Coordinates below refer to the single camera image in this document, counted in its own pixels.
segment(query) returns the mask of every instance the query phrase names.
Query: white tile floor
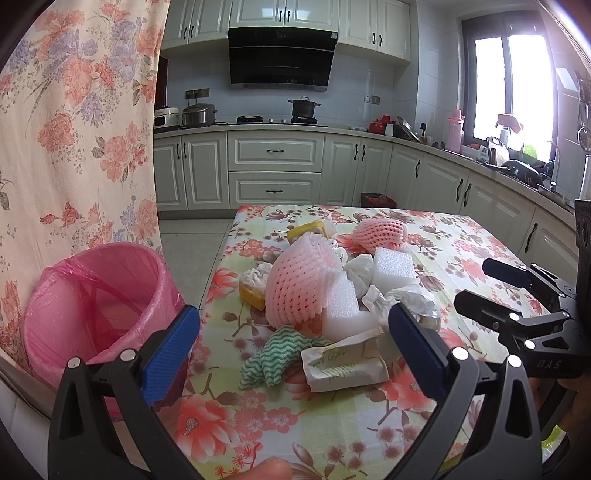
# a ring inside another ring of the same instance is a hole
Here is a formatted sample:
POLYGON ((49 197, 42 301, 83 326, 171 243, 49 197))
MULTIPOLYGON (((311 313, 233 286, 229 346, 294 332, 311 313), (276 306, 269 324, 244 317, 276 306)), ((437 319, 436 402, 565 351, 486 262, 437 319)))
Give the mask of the white tile floor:
POLYGON ((232 219, 160 220, 164 259, 186 303, 202 308, 232 219))

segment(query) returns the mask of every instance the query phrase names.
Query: floral tablecloth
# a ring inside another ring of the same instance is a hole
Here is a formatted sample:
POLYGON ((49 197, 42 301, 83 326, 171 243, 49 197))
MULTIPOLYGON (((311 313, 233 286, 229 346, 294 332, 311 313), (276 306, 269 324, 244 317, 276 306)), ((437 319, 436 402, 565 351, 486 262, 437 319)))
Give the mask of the floral tablecloth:
MULTIPOLYGON (((382 479, 427 422, 436 404, 423 395, 399 358, 390 364, 390 380, 371 387, 312 393, 300 362, 289 367, 284 383, 276 387, 238 390, 242 363, 265 345, 273 330, 264 313, 241 301, 240 273, 254 267, 255 260, 275 260, 288 247, 289 229, 318 218, 336 224, 336 240, 354 257, 363 249, 348 234, 372 217, 407 224, 416 272, 440 302, 440 335, 449 347, 463 346, 487 361, 501 362, 507 355, 495 332, 456 313, 453 299, 460 290, 477 292, 524 316, 542 313, 525 290, 484 275, 485 258, 521 262, 469 217, 352 207, 243 206, 207 292, 176 431, 177 444, 206 479, 246 471, 270 456, 290 461, 297 479, 382 479)), ((318 335, 319 321, 307 322, 303 331, 318 335)), ((481 404, 481 399, 473 400, 448 458, 463 450, 481 404)))

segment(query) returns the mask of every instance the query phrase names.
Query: floral curtain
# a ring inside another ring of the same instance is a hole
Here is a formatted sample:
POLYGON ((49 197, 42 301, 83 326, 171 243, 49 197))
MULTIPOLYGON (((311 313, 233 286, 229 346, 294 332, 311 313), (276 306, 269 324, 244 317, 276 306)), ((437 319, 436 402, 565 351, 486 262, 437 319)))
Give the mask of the floral curtain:
POLYGON ((0 73, 0 359, 44 267, 109 242, 159 251, 152 166, 169 0, 56 0, 0 73))

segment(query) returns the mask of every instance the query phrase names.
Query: white kitchen cabinet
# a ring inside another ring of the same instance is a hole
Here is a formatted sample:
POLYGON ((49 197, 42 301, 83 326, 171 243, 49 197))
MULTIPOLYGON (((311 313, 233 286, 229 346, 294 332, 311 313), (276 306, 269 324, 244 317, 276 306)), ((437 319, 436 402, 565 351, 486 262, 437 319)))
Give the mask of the white kitchen cabinet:
POLYGON ((320 173, 233 171, 230 208, 240 205, 318 205, 320 173))
POLYGON ((189 43, 228 37, 232 0, 194 0, 189 43))
POLYGON ((416 179, 413 210, 457 215, 469 173, 467 168, 425 154, 416 179))
POLYGON ((158 211, 187 209, 181 137, 154 140, 154 182, 158 211))
POLYGON ((170 0, 161 50, 187 44, 194 5, 195 0, 170 0))
POLYGON ((410 60, 410 14, 408 4, 378 0, 378 51, 410 60))
POLYGON ((486 228, 517 255, 535 205, 499 183, 470 172, 460 215, 466 215, 486 228))
POLYGON ((394 146, 386 195, 396 201, 398 208, 414 208, 415 189, 423 156, 423 152, 414 148, 394 146))
POLYGON ((285 0, 234 0, 230 27, 280 27, 285 0))
POLYGON ((376 49, 378 6, 373 0, 341 0, 339 43, 376 49))
POLYGON ((520 260, 526 265, 535 263, 575 285, 579 266, 575 232, 539 207, 527 232, 520 260))
POLYGON ((321 205, 351 206, 361 161, 361 138, 326 135, 322 168, 321 205))
POLYGON ((182 140, 188 209, 230 208, 226 134, 183 135, 182 140))
POLYGON ((385 193, 392 160, 392 143, 363 139, 361 159, 357 162, 357 176, 353 206, 359 206, 362 193, 385 193))
POLYGON ((229 171, 322 171, 324 134, 235 131, 228 134, 229 171))
POLYGON ((339 0, 287 0, 286 27, 339 29, 339 0))

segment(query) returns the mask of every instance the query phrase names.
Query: black range hood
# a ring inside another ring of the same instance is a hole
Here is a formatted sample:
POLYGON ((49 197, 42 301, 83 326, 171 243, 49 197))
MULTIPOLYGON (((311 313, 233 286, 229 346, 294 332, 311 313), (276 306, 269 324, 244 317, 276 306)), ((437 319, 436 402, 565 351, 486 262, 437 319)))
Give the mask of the black range hood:
POLYGON ((311 28, 230 28, 232 87, 325 92, 337 37, 311 28))

